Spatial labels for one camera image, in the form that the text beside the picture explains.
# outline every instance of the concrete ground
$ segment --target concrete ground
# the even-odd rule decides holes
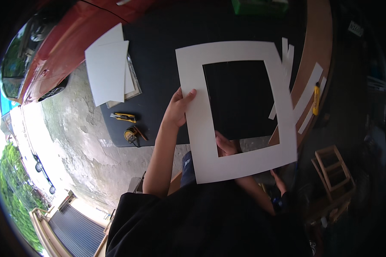
[[[62,181],[56,189],[70,187],[94,207],[111,212],[127,192],[130,179],[142,177],[149,165],[154,147],[113,145],[100,107],[94,106],[85,64],[72,72],[61,93],[23,110],[29,136],[34,138],[32,147],[52,182]],[[176,146],[173,175],[188,151],[190,145]]]

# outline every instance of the red car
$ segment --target red car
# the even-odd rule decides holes
[[[2,92],[21,105],[61,92],[67,76],[85,60],[84,50],[116,24],[142,16],[153,2],[48,3],[11,41],[0,68]]]

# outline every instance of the black shirt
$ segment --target black shirt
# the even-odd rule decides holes
[[[234,181],[182,187],[160,199],[126,193],[106,256],[309,256],[303,225],[272,217]]]

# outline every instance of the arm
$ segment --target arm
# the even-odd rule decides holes
[[[217,151],[220,156],[228,156],[237,153],[237,148],[233,141],[229,141],[219,131],[215,131]],[[252,176],[235,179],[236,184],[241,187],[246,193],[252,197],[263,210],[274,215],[273,204],[270,202],[269,196],[256,183]]]
[[[267,193],[257,184],[252,176],[235,179],[236,184],[239,185],[248,195],[250,195],[263,210],[274,216],[273,204],[269,199]]]
[[[195,96],[196,90],[193,89],[183,98],[179,88],[170,100],[160,124],[149,167],[144,175],[143,193],[154,194],[160,198],[167,196],[172,178],[177,132],[186,122],[184,113]]]

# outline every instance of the white foam board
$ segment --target white foam board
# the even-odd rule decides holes
[[[186,120],[197,183],[249,176],[297,160],[296,129],[289,85],[273,42],[227,41],[176,49],[183,95],[197,90]],[[276,102],[280,143],[236,155],[218,157],[203,65],[240,60],[263,60]]]
[[[107,101],[124,102],[125,71],[129,41],[85,50],[87,75],[95,106]]]
[[[91,44],[88,48],[120,41],[124,41],[123,26],[121,23],[109,29],[106,33],[94,41],[93,44]]]

